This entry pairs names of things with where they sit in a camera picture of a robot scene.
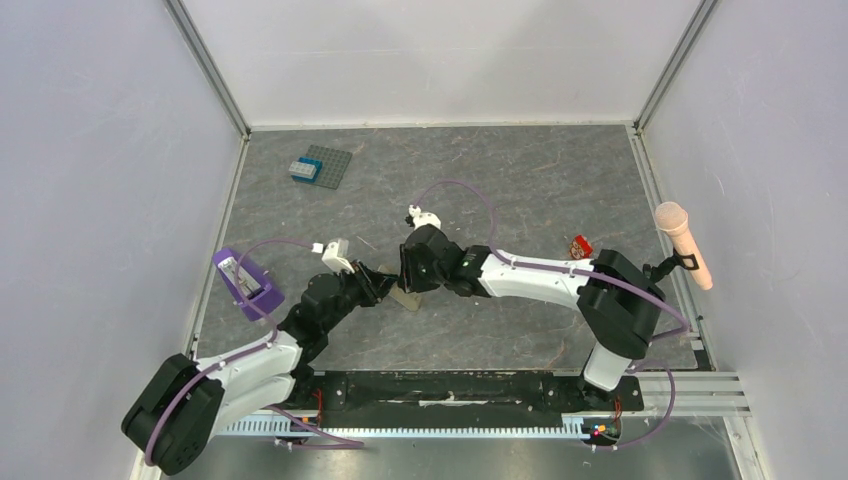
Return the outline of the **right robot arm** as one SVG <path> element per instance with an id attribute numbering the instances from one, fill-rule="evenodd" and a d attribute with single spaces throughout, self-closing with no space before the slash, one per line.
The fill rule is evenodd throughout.
<path id="1" fill-rule="evenodd" d="M 580 400 L 602 408 L 628 367 L 652 341 L 664 293 L 622 254 L 550 260 L 510 255 L 485 245 L 462 248 L 433 225 L 416 228 L 399 247 L 400 287 L 445 288 L 461 297 L 525 298 L 579 312 L 596 344 L 577 382 Z"/>

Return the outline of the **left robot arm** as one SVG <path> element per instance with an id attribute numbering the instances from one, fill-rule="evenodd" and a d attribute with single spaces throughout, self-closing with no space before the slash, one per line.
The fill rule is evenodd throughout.
<path id="1" fill-rule="evenodd" d="M 358 261 L 349 271 L 312 277 L 268 335 L 198 361 L 167 358 L 125 414 L 121 432 L 148 465 L 173 475 L 241 418 L 282 402 L 304 407 L 314 393 L 309 364 L 327 347 L 330 331 L 355 309 L 380 304 L 397 281 Z"/>

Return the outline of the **beige remote control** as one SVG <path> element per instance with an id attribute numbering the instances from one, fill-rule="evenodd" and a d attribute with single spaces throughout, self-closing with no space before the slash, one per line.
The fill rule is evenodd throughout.
<path id="1" fill-rule="evenodd" d="M 422 296 L 418 293 L 408 293 L 398 285 L 391 287 L 389 297 L 408 311 L 417 312 L 421 308 Z"/>

